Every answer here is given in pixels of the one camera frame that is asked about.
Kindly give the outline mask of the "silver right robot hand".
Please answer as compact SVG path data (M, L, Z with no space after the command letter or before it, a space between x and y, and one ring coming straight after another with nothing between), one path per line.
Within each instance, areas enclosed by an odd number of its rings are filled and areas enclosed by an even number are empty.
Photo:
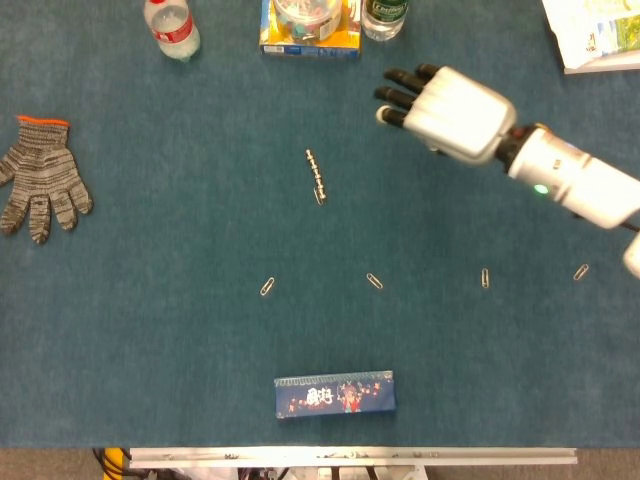
M389 68L374 96L386 104L376 119L404 129L430 150L479 166L496 157L515 126L514 105L499 93L448 66L421 64L414 73Z

